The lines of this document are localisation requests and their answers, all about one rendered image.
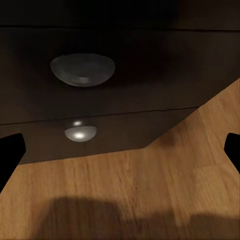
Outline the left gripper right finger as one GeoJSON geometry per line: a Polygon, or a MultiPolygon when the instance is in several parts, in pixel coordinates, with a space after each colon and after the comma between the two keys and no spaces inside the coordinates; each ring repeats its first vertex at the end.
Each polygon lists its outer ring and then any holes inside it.
{"type": "Polygon", "coordinates": [[[227,135],[224,151],[240,172],[240,134],[230,132],[227,135]]]}

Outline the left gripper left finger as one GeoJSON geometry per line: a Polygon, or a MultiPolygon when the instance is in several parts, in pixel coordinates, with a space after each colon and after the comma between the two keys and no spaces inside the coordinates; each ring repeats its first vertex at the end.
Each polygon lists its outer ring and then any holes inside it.
{"type": "Polygon", "coordinates": [[[25,152],[25,141],[21,133],[0,138],[0,193],[25,152]]]}

